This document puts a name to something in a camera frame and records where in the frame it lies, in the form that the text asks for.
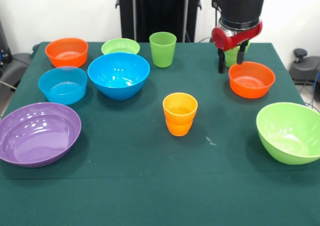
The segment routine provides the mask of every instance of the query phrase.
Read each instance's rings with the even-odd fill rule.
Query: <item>green tablecloth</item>
[[[89,43],[88,61],[102,43]],[[37,87],[53,68],[41,43],[7,114],[46,101]],[[265,105],[303,103],[271,44],[251,44],[246,60],[273,69],[261,99],[235,95],[218,74],[213,44],[177,44],[167,69],[152,64],[143,89],[113,101],[89,81],[71,105],[82,132],[69,153],[43,168],[0,163],[1,225],[320,225],[320,162],[288,166],[263,148],[256,115]],[[198,100],[189,134],[167,131],[163,98],[186,92]]]

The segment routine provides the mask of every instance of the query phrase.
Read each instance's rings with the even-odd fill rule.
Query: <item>plastic cup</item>
[[[245,48],[245,53],[247,53],[248,49],[250,46],[250,42],[248,43],[248,45]],[[225,54],[225,65],[227,67],[231,67],[234,64],[237,64],[237,56],[238,56],[238,51],[240,49],[240,46],[237,46],[231,50],[228,50],[226,52],[224,52]]]
[[[197,100],[187,93],[169,94],[163,100],[166,126],[173,136],[185,136],[194,121],[198,108]]]
[[[174,60],[177,38],[169,32],[156,32],[149,37],[153,64],[165,68]]]

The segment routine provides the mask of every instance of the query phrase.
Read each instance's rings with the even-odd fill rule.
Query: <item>plastic bowl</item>
[[[115,100],[133,97],[149,73],[150,65],[144,58],[123,52],[100,56],[88,68],[88,76],[94,85]]]
[[[87,81],[87,74],[82,69],[61,67],[44,73],[38,86],[48,101],[69,105],[84,97]]]
[[[256,118],[262,144],[279,162],[297,165],[320,158],[320,114],[295,103],[262,108]]]
[[[128,38],[117,38],[104,43],[101,47],[102,53],[127,52],[137,54],[140,51],[138,42]]]
[[[78,38],[63,38],[49,43],[45,53],[55,67],[81,67],[87,60],[88,44]]]
[[[41,167],[62,158],[77,140],[81,120],[58,103],[21,107],[0,121],[0,159],[22,167]]]
[[[263,97],[275,80],[276,76],[273,71],[257,62],[234,64],[229,69],[231,89],[237,95],[245,98]]]

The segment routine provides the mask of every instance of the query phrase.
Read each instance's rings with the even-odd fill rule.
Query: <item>bowl rim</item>
[[[135,40],[132,40],[132,39],[129,39],[129,38],[114,38],[114,39],[111,39],[111,40],[108,40],[106,41],[105,43],[103,43],[103,45],[101,46],[101,52],[102,54],[106,55],[106,54],[110,54],[110,53],[113,53],[113,52],[108,52],[108,53],[104,53],[103,52],[103,47],[111,42],[114,42],[114,41],[128,41],[128,42],[132,42],[134,44],[136,44],[138,46],[137,48],[137,51],[134,52],[134,53],[131,53],[131,54],[137,54],[139,51],[140,51],[140,44],[138,42],[136,42]]]
[[[84,52],[82,52],[81,54],[77,55],[76,57],[72,57],[72,58],[57,58],[57,57],[54,57],[54,56],[52,56],[52,55],[50,55],[50,54],[48,53],[48,47],[49,47],[49,46],[52,46],[52,44],[54,44],[54,43],[56,43],[56,42],[60,42],[60,41],[70,40],[70,39],[72,39],[72,40],[74,40],[74,41],[84,42],[84,43],[85,43],[85,50],[84,50]],[[49,58],[57,59],[57,60],[61,60],[61,61],[68,61],[68,60],[72,60],[72,59],[74,59],[74,58],[78,58],[78,57],[83,56],[84,54],[86,54],[86,53],[88,52],[88,48],[89,48],[89,45],[88,45],[88,43],[87,43],[85,40],[83,40],[83,39],[81,39],[81,38],[76,38],[76,37],[66,37],[66,38],[60,38],[60,39],[57,39],[57,40],[54,40],[54,41],[50,42],[48,45],[46,45],[44,52],[45,52],[45,54],[46,54]]]
[[[45,159],[45,160],[39,160],[39,161],[33,161],[33,162],[14,162],[14,161],[7,160],[7,159],[5,159],[5,158],[3,158],[3,157],[0,156],[0,159],[1,159],[1,160],[5,161],[5,162],[7,162],[7,163],[10,163],[10,164],[19,165],[19,166],[30,166],[30,165],[33,165],[33,164],[38,164],[38,163],[42,163],[42,162],[47,162],[48,160],[51,160],[51,159],[53,159],[53,158],[57,158],[57,157],[63,155],[64,153],[66,153],[68,150],[70,150],[70,148],[72,148],[72,146],[74,145],[74,143],[77,141],[77,139],[79,138],[79,135],[80,135],[80,133],[81,133],[81,129],[82,129],[82,123],[81,123],[80,116],[79,116],[79,115],[77,114],[77,112],[76,112],[74,109],[72,109],[71,107],[68,107],[68,106],[63,105],[63,104],[60,104],[60,103],[55,103],[55,102],[37,102],[37,103],[28,104],[28,105],[25,105],[25,106],[20,107],[20,108],[18,108],[18,109],[15,109],[14,111],[10,112],[7,116],[5,116],[5,117],[0,121],[0,126],[1,126],[1,124],[5,121],[5,119],[6,119],[9,115],[13,114],[14,112],[19,111],[19,110],[22,110],[22,109],[27,108],[27,107],[30,107],[30,106],[39,105],[39,104],[42,104],[42,105],[44,105],[44,104],[46,104],[46,105],[48,105],[48,104],[50,104],[50,105],[56,104],[56,105],[59,105],[59,106],[61,106],[61,107],[67,107],[67,108],[75,115],[75,117],[77,118],[78,123],[79,123],[79,131],[76,132],[76,134],[75,134],[76,137],[74,138],[74,140],[73,140],[71,143],[69,142],[68,147],[66,147],[62,152],[56,154],[55,156],[52,156],[52,157],[50,157],[50,158],[47,158],[47,159]]]
[[[50,69],[50,70],[46,71],[45,73],[43,73],[43,74],[39,77],[39,79],[38,79],[38,88],[42,91],[42,93],[44,93],[44,94],[51,94],[50,91],[44,90],[42,87],[40,87],[40,80],[43,80],[44,75],[47,75],[47,74],[51,73],[51,72],[54,71],[54,70],[63,70],[63,69],[70,69],[70,70],[77,70],[77,71],[81,70],[81,73],[85,76],[85,82],[84,82],[84,84],[81,86],[81,88],[87,86],[88,76],[87,76],[87,74],[86,74],[86,72],[85,72],[84,70],[82,70],[81,68],[78,68],[78,67],[63,66],[63,67],[57,67],[57,68]],[[55,94],[55,95],[57,95],[57,96],[62,96],[62,95],[71,94],[71,93],[73,93],[73,92],[75,92],[75,91],[80,90],[81,88],[77,88],[77,89],[72,90],[72,91],[70,91],[70,92],[59,93],[59,94]]]
[[[244,88],[246,88],[246,89],[251,89],[251,90],[267,89],[267,88],[271,87],[271,86],[275,83],[275,81],[276,81],[276,75],[275,75],[275,73],[273,72],[273,70],[271,70],[269,67],[267,67],[266,65],[263,65],[263,64],[261,64],[261,63],[252,62],[252,61],[244,61],[243,63],[246,63],[246,62],[255,63],[255,64],[259,65],[260,67],[265,68],[265,69],[267,69],[268,71],[270,71],[270,72],[272,73],[272,82],[269,83],[268,85],[264,86],[264,87],[248,87],[248,86],[244,86],[244,85],[242,85],[242,84],[239,84],[238,82],[236,82],[236,79],[231,76],[232,70],[234,70],[234,69],[235,69],[236,67],[238,67],[238,66],[242,66],[242,65],[239,65],[239,64],[234,64],[234,65],[232,65],[231,67],[229,67],[229,79],[230,79],[230,80],[232,80],[232,81],[233,81],[234,83],[236,83],[237,85],[240,85],[240,86],[242,86],[242,87],[244,87]]]
[[[310,110],[310,111],[312,111],[312,113],[314,113],[315,115],[320,116],[320,114],[319,114],[318,112],[314,111],[313,109],[311,109],[311,108],[309,108],[309,107],[307,107],[307,106],[304,106],[304,105],[302,105],[302,104],[298,104],[298,103],[293,103],[293,102],[276,102],[276,103],[268,104],[268,105],[264,106],[264,107],[258,112],[258,114],[257,114],[257,116],[256,116],[256,120],[255,120],[255,123],[256,123],[257,129],[258,129],[258,133],[264,138],[264,140],[265,140],[270,146],[272,146],[273,148],[279,150],[280,152],[283,152],[283,153],[285,153],[285,154],[288,154],[288,155],[291,155],[291,156],[294,156],[294,157],[299,157],[299,158],[318,158],[318,157],[320,157],[320,154],[314,155],[314,156],[301,156],[301,155],[296,155],[296,154],[294,154],[294,153],[288,153],[288,152],[286,152],[286,151],[283,151],[283,150],[275,147],[275,146],[265,137],[265,135],[264,135],[264,134],[262,133],[262,131],[260,130],[261,128],[260,128],[260,126],[259,126],[259,124],[258,124],[258,119],[259,119],[262,111],[264,111],[264,110],[266,110],[268,107],[271,107],[271,106],[274,106],[274,105],[293,105],[293,106],[297,106],[297,107],[304,108],[304,109],[306,109],[306,110]]]
[[[100,60],[102,57],[110,57],[110,56],[113,56],[113,55],[116,55],[116,54],[122,54],[122,55],[129,56],[129,57],[138,57],[138,58],[142,59],[142,61],[144,62],[144,64],[148,65],[148,67],[147,67],[147,68],[148,68],[147,74],[146,74],[142,79],[140,79],[139,81],[135,82],[134,84],[132,84],[132,85],[130,85],[130,86],[124,86],[124,87],[110,87],[110,86],[102,85],[102,84],[96,82],[95,80],[93,80],[92,77],[91,77],[91,75],[90,75],[91,65],[92,65],[95,61]],[[114,88],[114,89],[129,88],[129,87],[133,87],[133,86],[135,86],[135,85],[143,82],[144,80],[146,80],[146,79],[148,78],[148,76],[149,76],[149,74],[150,74],[150,64],[149,64],[149,62],[148,62],[145,58],[143,58],[142,56],[139,56],[139,55],[137,55],[137,54],[128,53],[128,52],[112,52],[112,53],[108,53],[108,54],[99,56],[99,57],[97,57],[96,59],[94,59],[94,60],[90,63],[90,65],[88,66],[87,73],[88,73],[88,76],[89,76],[90,80],[91,80],[93,83],[95,83],[95,84],[97,84],[97,85],[99,85],[99,86],[101,86],[101,87]]]

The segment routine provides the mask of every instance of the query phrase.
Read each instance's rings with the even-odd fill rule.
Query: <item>green bowl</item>
[[[295,103],[262,108],[256,125],[262,144],[279,162],[298,165],[320,158],[320,114]]]
[[[101,51],[104,55],[112,52],[137,54],[140,51],[140,45],[138,42],[128,38],[117,38],[104,43],[101,47]]]

